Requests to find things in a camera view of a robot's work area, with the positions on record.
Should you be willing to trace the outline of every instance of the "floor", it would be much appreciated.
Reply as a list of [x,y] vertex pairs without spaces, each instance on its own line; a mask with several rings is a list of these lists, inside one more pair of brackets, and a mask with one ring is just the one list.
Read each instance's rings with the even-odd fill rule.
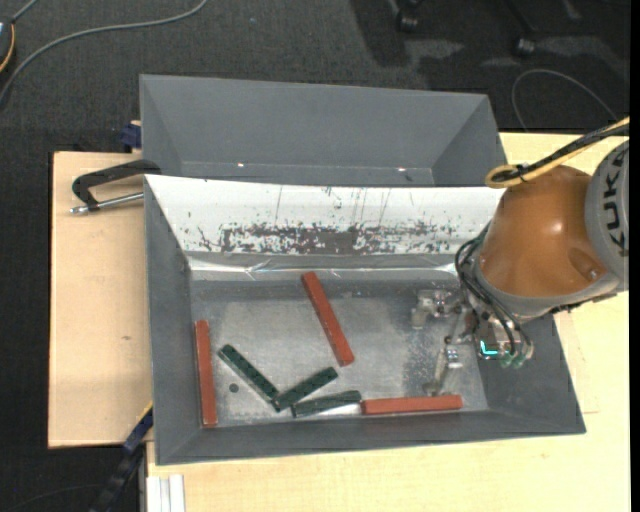
[[[86,510],[119,460],[117,447],[46,448],[52,151],[123,151],[140,73],[477,92],[503,131],[582,133],[627,115],[630,0],[518,3],[544,29],[527,58],[511,54],[518,30],[497,0],[429,0],[414,34],[394,29],[392,0],[210,0],[183,21],[86,36],[31,61],[0,101],[0,512]],[[3,0],[0,17],[26,4]],[[196,4],[38,2],[17,22],[0,91],[63,35]],[[122,510],[136,502],[132,485]]]

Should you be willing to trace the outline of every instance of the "red stick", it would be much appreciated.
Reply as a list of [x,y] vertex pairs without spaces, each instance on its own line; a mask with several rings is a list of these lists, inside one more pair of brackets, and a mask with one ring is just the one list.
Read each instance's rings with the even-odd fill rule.
[[342,332],[342,328],[338,323],[331,304],[329,304],[329,300],[324,293],[318,276],[315,272],[307,272],[302,275],[302,284],[307,291],[307,295],[309,295],[309,299],[311,299],[313,308],[316,310],[320,324],[327,335],[327,339],[331,344],[338,364],[340,364],[340,366],[347,366],[353,363],[355,357],[353,356],[353,352],[351,352],[349,342]]
[[362,414],[397,414],[407,412],[448,411],[462,408],[460,395],[377,398],[360,403]]
[[213,363],[211,361],[209,322],[198,320],[195,323],[195,330],[202,426],[211,428],[218,423],[218,414],[216,412],[216,390],[213,381]]

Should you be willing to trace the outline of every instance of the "cable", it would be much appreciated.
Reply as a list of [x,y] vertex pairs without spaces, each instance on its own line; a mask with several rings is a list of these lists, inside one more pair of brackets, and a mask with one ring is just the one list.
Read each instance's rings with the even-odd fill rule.
[[56,494],[62,494],[63,492],[79,491],[80,489],[93,489],[95,487],[102,487],[102,485],[100,484],[77,485],[75,487],[66,487],[64,489],[58,489],[57,491],[40,494],[34,498],[28,499],[27,501],[23,501],[22,503],[13,505],[12,507],[2,509],[0,512],[13,512],[14,510],[18,510],[19,508],[22,508],[25,505],[29,505],[30,503],[33,503],[34,501],[43,500],[45,498],[49,498],[50,496],[55,496]]
[[35,52],[33,52],[31,55],[29,55],[29,57],[27,57],[24,62],[22,62],[17,68],[16,70],[11,74],[11,76],[9,77],[9,79],[7,80],[7,83],[5,84],[5,86],[0,89],[0,105],[2,105],[2,102],[7,94],[7,92],[9,91],[9,89],[11,88],[13,82],[15,82],[16,78],[18,77],[18,75],[24,71],[24,69],[31,64],[35,59],[37,59],[40,55],[42,55],[43,53],[51,50],[52,48],[55,48],[58,45],[61,45],[63,43],[66,43],[68,41],[72,41],[74,39],[79,39],[81,37],[84,36],[90,36],[90,35],[94,35],[94,34],[100,34],[103,32],[115,32],[117,30],[133,30],[133,29],[137,29],[137,28],[148,28],[148,27],[157,27],[159,25],[167,25],[169,23],[174,23],[176,21],[182,21],[190,16],[193,16],[194,14],[197,14],[198,12],[200,12],[200,10],[202,10],[202,8],[207,4],[209,0],[201,0],[201,2],[194,7],[193,9],[191,9],[190,11],[184,12],[182,14],[178,14],[176,16],[172,16],[170,18],[164,18],[164,19],[160,19],[160,20],[152,20],[152,21],[142,21],[142,22],[137,22],[137,23],[128,23],[128,24],[124,24],[124,25],[109,25],[106,27],[97,27],[97,28],[90,28],[88,30],[82,30],[80,32],[75,32],[73,34],[69,34],[67,36],[63,36],[59,39],[56,39],[55,41],[52,41],[48,44],[46,44],[45,46],[43,46],[42,48],[36,50]]
[[566,144],[560,149],[531,165],[505,164],[491,169],[485,177],[485,185],[490,188],[507,188],[531,181],[554,169],[567,160],[579,155],[590,146],[614,135],[628,135],[630,118],[625,117],[610,126],[599,128]]
[[560,73],[559,71],[553,71],[551,69],[534,68],[534,69],[529,69],[528,71],[524,71],[523,73],[521,73],[515,79],[515,81],[513,82],[513,85],[511,86],[511,106],[513,107],[513,110],[514,110],[514,112],[516,114],[516,117],[518,118],[518,122],[520,123],[520,126],[522,126],[522,128],[523,128],[523,130],[525,132],[528,132],[529,129],[524,124],[524,121],[522,120],[522,116],[520,115],[520,109],[518,108],[518,104],[517,104],[517,101],[516,101],[516,89],[518,88],[518,85],[520,84],[520,82],[522,81],[523,78],[525,78],[525,77],[527,77],[529,75],[536,75],[536,74],[538,74],[538,75],[557,76],[559,78],[564,78],[565,80],[568,80],[569,82],[571,82],[572,84],[576,85],[577,87],[582,89],[584,92],[586,92],[594,100],[596,100],[607,111],[607,114],[609,114],[611,116],[611,119],[615,119],[616,121],[618,120],[618,116],[616,116],[616,114],[613,112],[613,110],[611,110],[609,108],[609,106],[602,99],[600,99],[600,97],[595,92],[593,92],[586,85],[584,85],[583,83],[579,82],[575,78],[572,78],[569,75],[565,75],[564,73]]
[[31,0],[28,4],[26,4],[22,9],[20,9],[17,13],[13,15],[13,22],[18,21],[26,12],[31,9],[34,5],[38,3],[38,0]]
[[[484,288],[482,288],[482,286],[480,285],[480,283],[477,281],[475,277],[467,275],[464,269],[462,268],[464,265],[467,265],[469,263],[471,254],[483,242],[484,237],[486,236],[489,230],[489,226],[490,224],[487,224],[477,237],[471,240],[468,240],[467,242],[462,244],[462,246],[460,246],[454,258],[454,264],[455,264],[456,272],[460,277],[460,282],[462,283],[463,287],[466,290],[468,290],[474,297],[476,297],[478,300],[480,300],[486,306],[488,306],[493,312],[493,314],[495,315],[495,317],[500,322],[500,325],[502,325],[502,328],[504,329],[505,333],[507,334],[507,337],[509,338],[510,355],[515,357],[517,353],[517,349],[516,349],[516,342],[513,335],[513,331],[515,330],[516,332],[520,333],[520,337],[522,341],[524,341],[524,343],[527,345],[529,350],[533,347],[533,343],[531,342],[531,339],[529,338],[527,333],[522,330],[522,326],[520,322],[515,318],[515,316],[511,314],[507,310],[507,308],[505,308],[502,305],[502,303],[495,296],[493,296],[488,290],[485,290]],[[513,328],[509,326],[505,317],[511,321]]]

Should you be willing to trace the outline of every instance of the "table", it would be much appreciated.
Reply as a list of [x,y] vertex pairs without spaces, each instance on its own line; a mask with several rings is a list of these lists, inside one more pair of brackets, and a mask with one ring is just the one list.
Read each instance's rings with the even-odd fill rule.
[[[511,162],[575,137],[502,134]],[[569,162],[592,172],[620,140]],[[53,158],[49,446],[121,443],[151,399],[142,204],[74,217],[76,176],[137,155]],[[140,179],[98,190],[139,190]],[[156,466],[184,475],[188,511],[630,509],[628,293],[556,322],[587,425],[582,436]]]

